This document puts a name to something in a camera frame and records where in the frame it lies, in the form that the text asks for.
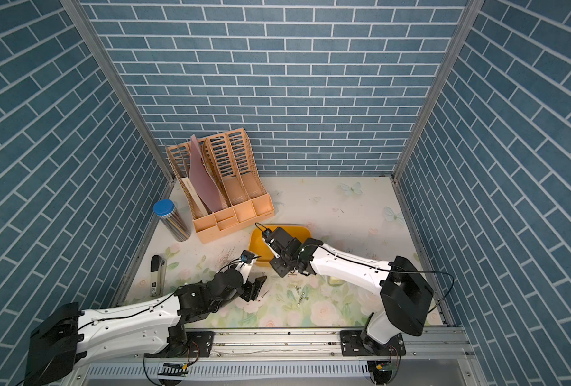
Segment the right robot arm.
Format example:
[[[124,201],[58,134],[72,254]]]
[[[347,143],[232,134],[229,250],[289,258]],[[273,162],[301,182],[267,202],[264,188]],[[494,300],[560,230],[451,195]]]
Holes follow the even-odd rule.
[[[297,272],[351,283],[380,297],[383,310],[371,314],[360,334],[362,346],[373,355],[397,355],[390,344],[404,333],[420,336],[433,301],[433,288],[406,257],[387,262],[345,253],[320,240],[301,242],[282,227],[261,232],[271,251],[272,268],[284,277]]]

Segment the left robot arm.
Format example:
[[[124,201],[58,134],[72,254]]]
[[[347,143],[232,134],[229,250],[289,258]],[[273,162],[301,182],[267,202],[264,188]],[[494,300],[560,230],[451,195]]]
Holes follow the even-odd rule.
[[[128,355],[181,357],[190,349],[188,323],[203,321],[236,299],[253,302],[259,297],[266,278],[249,281],[250,271],[248,265],[228,268],[210,281],[125,307],[62,305],[31,331],[23,383],[47,385],[84,365]]]

